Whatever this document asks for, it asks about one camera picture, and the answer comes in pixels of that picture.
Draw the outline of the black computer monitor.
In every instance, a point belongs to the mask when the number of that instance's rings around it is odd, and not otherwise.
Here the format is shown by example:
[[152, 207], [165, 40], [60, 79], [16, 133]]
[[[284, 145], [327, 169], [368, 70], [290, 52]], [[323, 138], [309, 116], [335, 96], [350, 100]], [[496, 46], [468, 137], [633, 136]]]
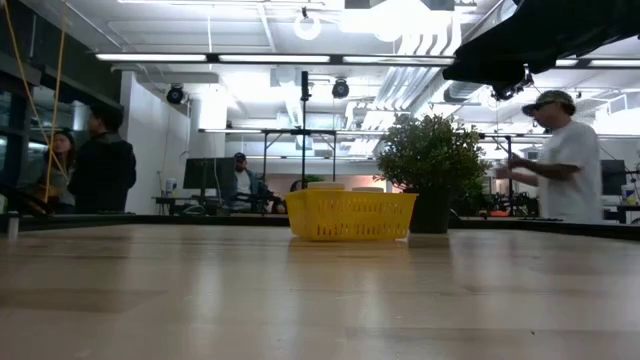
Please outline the black computer monitor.
[[602, 194], [621, 196], [622, 187], [627, 184], [625, 162], [623, 160], [602, 160]]
[[235, 183], [233, 158], [188, 158], [183, 178], [184, 189], [230, 188]]

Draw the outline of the black aluminium table frame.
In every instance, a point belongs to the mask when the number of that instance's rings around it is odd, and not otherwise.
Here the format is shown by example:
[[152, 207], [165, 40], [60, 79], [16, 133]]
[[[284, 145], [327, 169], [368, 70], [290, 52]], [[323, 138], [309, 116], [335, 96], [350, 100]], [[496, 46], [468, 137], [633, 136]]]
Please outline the black aluminium table frame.
[[[16, 220], [19, 231], [59, 230], [118, 225], [211, 225], [245, 227], [288, 227], [287, 218], [276, 217], [179, 217], [157, 215], [64, 215], [49, 217], [0, 215], [0, 237], [7, 235]], [[640, 243], [640, 226], [580, 225], [541, 220], [457, 220], [451, 230], [517, 230], [574, 236], [627, 240]]]

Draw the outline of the potted green plant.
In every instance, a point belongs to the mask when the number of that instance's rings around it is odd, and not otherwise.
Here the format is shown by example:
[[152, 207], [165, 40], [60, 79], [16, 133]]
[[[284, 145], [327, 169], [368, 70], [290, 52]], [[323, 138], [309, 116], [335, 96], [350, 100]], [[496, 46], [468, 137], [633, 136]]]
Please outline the potted green plant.
[[445, 234], [451, 204], [489, 168], [480, 134], [452, 118], [398, 115], [380, 138], [378, 181], [417, 196], [409, 225], [414, 234]]

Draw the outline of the black metal frame stand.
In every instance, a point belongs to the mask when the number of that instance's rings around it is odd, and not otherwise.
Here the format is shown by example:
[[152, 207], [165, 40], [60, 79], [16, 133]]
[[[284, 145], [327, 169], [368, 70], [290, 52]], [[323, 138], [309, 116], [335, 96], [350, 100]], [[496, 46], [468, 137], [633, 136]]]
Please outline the black metal frame stand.
[[[506, 145], [500, 142], [500, 138], [502, 138], [506, 142]], [[513, 155], [511, 135], [499, 134], [499, 133], [481, 133], [480, 139], [481, 140], [491, 139], [493, 142], [495, 142], [498, 145], [499, 148], [501, 148], [507, 153], [508, 159], [510, 159], [511, 156]], [[512, 202], [514, 198], [514, 188], [513, 188], [512, 179], [508, 179], [508, 198], [510, 202]]]
[[294, 129], [262, 129], [260, 133], [263, 135], [263, 153], [262, 153], [262, 174], [263, 180], [266, 180], [267, 175], [267, 153], [269, 147], [276, 142], [282, 135], [291, 135], [291, 136], [301, 136], [303, 140], [302, 144], [302, 159], [301, 159], [301, 176], [300, 183], [302, 186], [305, 186], [306, 181], [306, 147], [305, 142], [307, 138], [311, 138], [313, 136], [318, 136], [321, 139], [325, 140], [325, 136], [331, 136], [333, 138], [333, 142], [328, 142], [329, 148], [332, 150], [332, 156], [330, 160], [332, 161], [332, 180], [336, 179], [336, 147], [337, 147], [337, 139], [338, 134], [336, 130], [313, 130], [307, 129], [303, 127], [302, 129], [294, 128]]

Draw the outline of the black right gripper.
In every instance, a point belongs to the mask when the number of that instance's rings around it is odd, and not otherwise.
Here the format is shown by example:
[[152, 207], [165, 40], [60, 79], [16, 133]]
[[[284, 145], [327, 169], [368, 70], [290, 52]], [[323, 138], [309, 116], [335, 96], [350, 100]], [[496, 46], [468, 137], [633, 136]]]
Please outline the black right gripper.
[[559, 59], [640, 35], [640, 0], [522, 0], [515, 13], [461, 45], [445, 80], [515, 85]]

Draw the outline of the dark office desk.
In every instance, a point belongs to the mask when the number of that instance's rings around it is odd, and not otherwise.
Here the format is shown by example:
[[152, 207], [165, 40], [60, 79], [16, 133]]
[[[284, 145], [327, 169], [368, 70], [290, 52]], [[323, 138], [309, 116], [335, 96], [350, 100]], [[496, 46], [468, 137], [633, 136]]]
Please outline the dark office desk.
[[217, 197], [153, 197], [161, 216], [215, 216], [222, 209]]

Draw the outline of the black tripod stand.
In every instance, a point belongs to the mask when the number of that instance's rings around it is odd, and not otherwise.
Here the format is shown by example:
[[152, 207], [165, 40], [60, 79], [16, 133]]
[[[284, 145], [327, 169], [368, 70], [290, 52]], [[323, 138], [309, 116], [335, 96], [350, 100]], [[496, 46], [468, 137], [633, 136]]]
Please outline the black tripod stand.
[[306, 130], [306, 114], [307, 114], [307, 102], [310, 99], [310, 89], [309, 89], [309, 73], [307, 71], [301, 72], [301, 98], [302, 102], [302, 159], [301, 159], [301, 188], [306, 188], [306, 140], [307, 140], [307, 130]]

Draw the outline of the person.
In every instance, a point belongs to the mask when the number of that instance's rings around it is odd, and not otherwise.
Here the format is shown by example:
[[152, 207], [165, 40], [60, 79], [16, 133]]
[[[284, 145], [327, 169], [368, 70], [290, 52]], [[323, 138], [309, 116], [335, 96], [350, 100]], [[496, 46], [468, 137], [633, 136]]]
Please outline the person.
[[536, 187], [539, 214], [545, 219], [601, 222], [599, 139], [590, 125], [572, 119], [573, 98], [564, 91], [545, 91], [522, 112], [547, 130], [550, 138], [536, 161], [513, 155], [496, 170], [496, 176]]
[[56, 214], [72, 214], [75, 198], [68, 189], [75, 171], [76, 146], [73, 135], [61, 130], [53, 134], [52, 150], [29, 165], [25, 181], [29, 193], [46, 201]]
[[68, 184], [77, 214], [123, 213], [134, 186], [136, 158], [133, 146], [119, 129], [122, 111], [93, 105], [88, 120], [89, 139], [80, 147]]
[[257, 213], [264, 211], [269, 202], [279, 200], [261, 178], [249, 169], [244, 153], [236, 153], [233, 160], [233, 180], [222, 191], [228, 209], [232, 212]]

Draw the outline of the yellow plastic basket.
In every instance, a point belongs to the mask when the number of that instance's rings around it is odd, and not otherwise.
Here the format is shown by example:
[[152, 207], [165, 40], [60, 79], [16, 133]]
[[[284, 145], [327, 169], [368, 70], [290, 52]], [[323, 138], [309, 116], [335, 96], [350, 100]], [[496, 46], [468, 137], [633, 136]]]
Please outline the yellow plastic basket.
[[415, 194], [305, 189], [286, 195], [292, 233], [309, 240], [407, 236]]

